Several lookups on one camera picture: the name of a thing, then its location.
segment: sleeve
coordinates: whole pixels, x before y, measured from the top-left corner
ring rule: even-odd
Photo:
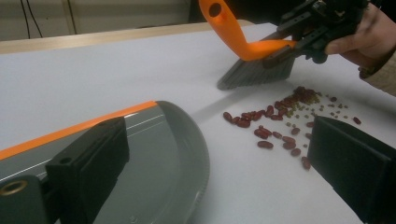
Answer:
[[[377,72],[361,79],[368,84],[396,96],[396,52]]]

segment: wall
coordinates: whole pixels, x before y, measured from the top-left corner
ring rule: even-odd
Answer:
[[[0,40],[187,23],[190,0],[0,0]],[[32,9],[35,21],[29,10]]]

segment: black cable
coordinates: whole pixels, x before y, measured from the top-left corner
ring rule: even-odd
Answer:
[[[25,9],[24,9],[24,5],[23,5],[23,2],[22,2],[22,0],[21,0],[21,6],[22,6],[22,10],[23,10],[23,16],[24,16],[24,18],[25,18],[25,22],[26,22],[27,36],[28,36],[28,37],[29,37],[29,39],[30,39],[30,28],[29,28],[29,22],[27,21],[26,11],[25,11]]]
[[[38,27],[37,22],[35,21],[35,16],[33,15],[32,9],[30,8],[29,0],[26,0],[26,3],[27,3],[27,6],[29,7],[29,11],[30,11],[30,14],[32,15],[32,19],[33,19],[33,21],[35,22],[35,27],[37,27],[37,31],[40,33],[40,37],[42,38],[43,35],[41,34],[41,30],[40,30],[40,28]]]

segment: finger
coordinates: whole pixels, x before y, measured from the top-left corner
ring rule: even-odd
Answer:
[[[326,46],[325,52],[327,54],[340,54],[353,49],[370,48],[375,43],[374,38],[366,32],[347,35],[331,41]]]
[[[377,65],[377,61],[375,59],[369,58],[357,50],[351,50],[346,53],[342,53],[343,56],[348,61],[362,67],[373,67]]]

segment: orange handle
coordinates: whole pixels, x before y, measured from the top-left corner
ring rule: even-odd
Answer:
[[[248,43],[235,16],[223,0],[199,0],[201,11],[218,36],[242,60],[252,61],[265,58],[289,45],[291,40],[262,40]]]

